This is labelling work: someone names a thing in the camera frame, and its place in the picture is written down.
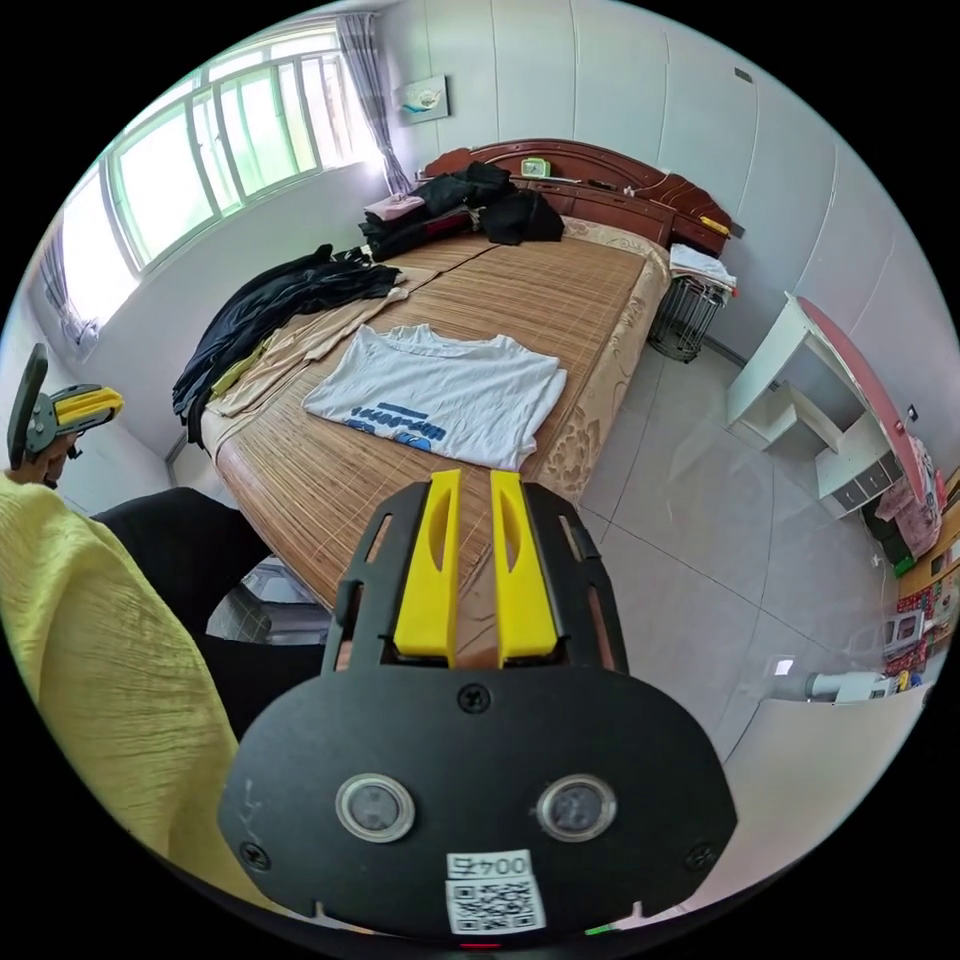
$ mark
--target white t-shirt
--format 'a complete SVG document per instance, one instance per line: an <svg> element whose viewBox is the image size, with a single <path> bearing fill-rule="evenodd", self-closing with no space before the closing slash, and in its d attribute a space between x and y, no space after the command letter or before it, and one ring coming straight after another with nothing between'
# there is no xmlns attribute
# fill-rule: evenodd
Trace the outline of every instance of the white t-shirt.
<svg viewBox="0 0 960 960"><path fill-rule="evenodd" d="M517 470L567 382L556 357L510 337L450 340L427 324L361 327L303 401L314 416L496 470Z"/></svg>

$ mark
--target dark clothing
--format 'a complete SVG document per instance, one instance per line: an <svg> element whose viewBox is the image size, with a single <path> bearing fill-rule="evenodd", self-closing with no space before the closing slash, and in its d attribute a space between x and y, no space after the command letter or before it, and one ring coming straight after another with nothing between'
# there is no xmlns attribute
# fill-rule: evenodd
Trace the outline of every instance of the dark clothing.
<svg viewBox="0 0 960 960"><path fill-rule="evenodd" d="M322 644L274 647L207 636L220 601L270 554L239 510L176 487L94 519L113 532L193 636L238 740L277 697L320 673Z"/></svg>
<svg viewBox="0 0 960 960"><path fill-rule="evenodd" d="M173 388L173 412L187 424L189 442L200 441L200 414L210 388L291 317L385 297L393 288L399 270L334 259L332 249L325 244L309 256L261 273L217 312Z"/></svg>
<svg viewBox="0 0 960 960"><path fill-rule="evenodd" d="M277 697L319 676L326 649L321 643L272 647L206 634L194 635L193 641L237 740Z"/></svg>
<svg viewBox="0 0 960 960"><path fill-rule="evenodd" d="M510 182L510 171L492 163L474 161L456 173L442 173L411 192L412 197L420 197L426 207L426 217L439 217L454 207L467 206L476 209L516 191ZM405 220L391 221L397 223Z"/></svg>
<svg viewBox="0 0 960 960"><path fill-rule="evenodd" d="M126 547L190 633L206 633L220 601L270 549L239 510L190 487L129 500L93 518Z"/></svg>
<svg viewBox="0 0 960 960"><path fill-rule="evenodd" d="M370 223L361 223L360 230L370 245L370 254L374 260L389 260L401 253L415 250L433 240L453 237L458 233L467 233L473 227L469 210L444 213L431 220L420 220L406 224L399 230L386 229Z"/></svg>
<svg viewBox="0 0 960 960"><path fill-rule="evenodd" d="M537 190L518 190L480 211L480 229L491 243L515 247L526 240L558 241L560 214Z"/></svg>
<svg viewBox="0 0 960 960"><path fill-rule="evenodd" d="M360 224L374 260L389 260L470 229L473 221L469 213L461 213L464 210L480 210L480 229L493 243L556 241L563 235L563 220L543 195L518 190L509 171L494 164L474 161L457 173L421 184L411 196L421 197L424 205L390 221L368 213L366 223Z"/></svg>

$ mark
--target pink clothing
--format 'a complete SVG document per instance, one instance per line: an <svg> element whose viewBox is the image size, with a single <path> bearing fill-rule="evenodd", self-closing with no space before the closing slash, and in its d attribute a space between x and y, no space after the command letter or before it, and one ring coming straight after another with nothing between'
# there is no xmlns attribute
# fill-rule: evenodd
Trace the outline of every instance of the pink clothing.
<svg viewBox="0 0 960 960"><path fill-rule="evenodd" d="M424 204L423 197L403 197L400 194L394 194L387 197L386 200L378 200L371 203L369 207L364 207L364 211L372 213L381 220L399 220L405 213L416 210Z"/></svg>
<svg viewBox="0 0 960 960"><path fill-rule="evenodd" d="M897 529L903 542L914 557L922 557L937 542L943 517L937 502L933 463L924 445L910 437L910 445L923 477L926 496L917 500L906 477L901 477L883 496L877 505L879 520L897 521Z"/></svg>

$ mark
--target white desk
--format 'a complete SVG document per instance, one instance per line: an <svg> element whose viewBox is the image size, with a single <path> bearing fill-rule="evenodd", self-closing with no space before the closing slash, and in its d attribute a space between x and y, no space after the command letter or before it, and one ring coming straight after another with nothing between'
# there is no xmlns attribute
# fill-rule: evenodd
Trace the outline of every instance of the white desk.
<svg viewBox="0 0 960 960"><path fill-rule="evenodd" d="M835 517L862 507L906 474L918 499L924 486L910 438L876 374L847 335L814 304L786 294L787 302L757 352L727 391L730 430L758 450L797 422L827 448L817 455L817 483L824 507ZM809 397L789 383L771 384L806 347L816 354L864 407L842 431Z"/></svg>

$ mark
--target tile floor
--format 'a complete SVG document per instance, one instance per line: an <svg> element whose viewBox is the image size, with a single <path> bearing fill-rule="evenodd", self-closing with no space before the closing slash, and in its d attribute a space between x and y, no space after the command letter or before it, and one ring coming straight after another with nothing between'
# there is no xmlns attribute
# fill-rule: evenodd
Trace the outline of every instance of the tile floor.
<svg viewBox="0 0 960 960"><path fill-rule="evenodd" d="M709 349L682 364L647 347L580 503L631 672L686 707L723 760L777 669L878 667L897 593L859 515L817 502L812 433L760 453L726 429L738 372Z"/></svg>

